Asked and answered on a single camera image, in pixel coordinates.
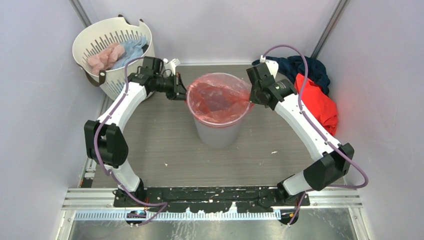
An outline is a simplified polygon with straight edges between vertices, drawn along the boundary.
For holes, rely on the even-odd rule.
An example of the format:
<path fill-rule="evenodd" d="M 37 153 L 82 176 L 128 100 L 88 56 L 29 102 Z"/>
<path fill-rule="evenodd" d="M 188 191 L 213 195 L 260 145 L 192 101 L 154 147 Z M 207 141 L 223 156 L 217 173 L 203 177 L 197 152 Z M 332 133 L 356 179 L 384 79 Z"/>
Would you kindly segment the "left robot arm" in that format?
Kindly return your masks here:
<path fill-rule="evenodd" d="M 124 128 L 151 93 L 164 93 L 168 100 L 184 101 L 187 90 L 176 71 L 180 60 L 151 56 L 130 60 L 123 68 L 124 86 L 112 105 L 97 119 L 84 125 L 87 156 L 101 166 L 117 184 L 116 197 L 133 206 L 147 206 L 142 179 L 135 174 L 129 160 Z"/>

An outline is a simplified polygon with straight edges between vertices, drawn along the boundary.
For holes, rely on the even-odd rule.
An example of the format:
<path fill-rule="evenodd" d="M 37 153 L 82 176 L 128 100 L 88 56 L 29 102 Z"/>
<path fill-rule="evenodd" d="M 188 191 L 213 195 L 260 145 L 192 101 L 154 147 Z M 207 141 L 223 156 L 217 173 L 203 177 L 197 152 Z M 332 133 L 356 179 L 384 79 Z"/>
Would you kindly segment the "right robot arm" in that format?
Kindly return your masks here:
<path fill-rule="evenodd" d="M 354 148 L 341 144 L 314 118 L 299 99 L 295 86 L 286 79 L 276 81 L 278 65 L 266 60 L 246 70 L 251 82 L 250 102 L 271 108 L 294 130 L 308 150 L 313 163 L 277 184 L 276 198 L 291 205 L 298 194 L 307 190 L 320 191 L 345 176 Z"/>

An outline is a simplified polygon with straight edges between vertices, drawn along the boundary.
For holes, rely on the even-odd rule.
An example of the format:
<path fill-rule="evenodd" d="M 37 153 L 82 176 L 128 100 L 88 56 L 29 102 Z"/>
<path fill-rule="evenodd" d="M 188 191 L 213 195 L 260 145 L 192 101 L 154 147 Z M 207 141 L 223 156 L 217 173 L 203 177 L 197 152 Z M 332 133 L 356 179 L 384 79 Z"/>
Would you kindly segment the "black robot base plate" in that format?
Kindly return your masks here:
<path fill-rule="evenodd" d="M 149 187 L 141 193 L 146 210 L 156 213 L 270 213 L 277 207 L 308 206 L 307 195 L 280 196 L 273 186 Z"/>

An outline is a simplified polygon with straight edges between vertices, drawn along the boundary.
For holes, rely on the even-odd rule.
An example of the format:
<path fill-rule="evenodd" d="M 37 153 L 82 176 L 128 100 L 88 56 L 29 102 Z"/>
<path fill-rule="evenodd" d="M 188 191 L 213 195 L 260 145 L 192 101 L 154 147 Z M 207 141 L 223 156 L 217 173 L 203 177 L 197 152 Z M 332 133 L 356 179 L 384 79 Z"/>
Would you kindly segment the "red plastic trash bag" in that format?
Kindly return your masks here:
<path fill-rule="evenodd" d="M 223 128 L 240 122 L 250 112 L 251 88 L 251 83 L 229 73 L 207 73 L 187 87 L 185 102 L 195 120 Z"/>

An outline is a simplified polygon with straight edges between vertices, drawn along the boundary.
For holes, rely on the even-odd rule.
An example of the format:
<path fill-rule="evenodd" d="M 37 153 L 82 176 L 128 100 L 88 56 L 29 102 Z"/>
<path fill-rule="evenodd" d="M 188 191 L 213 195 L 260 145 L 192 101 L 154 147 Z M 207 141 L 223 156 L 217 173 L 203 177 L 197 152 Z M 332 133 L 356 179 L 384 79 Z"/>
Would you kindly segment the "grey plastic trash bin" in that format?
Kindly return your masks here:
<path fill-rule="evenodd" d="M 194 124 L 199 138 L 212 148 L 225 148 L 232 144 L 238 137 L 243 120 L 231 125 L 212 126 L 194 118 Z"/>

